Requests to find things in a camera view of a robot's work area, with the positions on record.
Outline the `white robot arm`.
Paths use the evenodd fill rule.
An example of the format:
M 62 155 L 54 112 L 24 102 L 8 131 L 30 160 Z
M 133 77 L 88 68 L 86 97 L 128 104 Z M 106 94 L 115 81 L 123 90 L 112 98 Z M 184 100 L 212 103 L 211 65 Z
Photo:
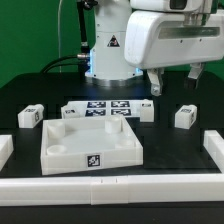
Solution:
M 224 8 L 219 0 L 78 0 L 94 11 L 96 41 L 86 79 L 126 86 L 147 75 L 151 94 L 162 93 L 168 67 L 190 67 L 195 88 L 205 64 L 224 58 Z

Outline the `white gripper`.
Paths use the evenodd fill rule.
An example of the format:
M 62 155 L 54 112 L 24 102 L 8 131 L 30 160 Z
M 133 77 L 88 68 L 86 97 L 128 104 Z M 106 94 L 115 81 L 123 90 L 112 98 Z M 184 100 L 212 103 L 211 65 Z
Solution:
M 148 69 L 154 96 L 162 94 L 162 67 L 191 64 L 184 87 L 196 89 L 205 67 L 201 62 L 224 57 L 224 10 L 210 15 L 204 26 L 185 26 L 184 19 L 150 11 L 135 11 L 129 18 L 124 57 L 133 67 Z

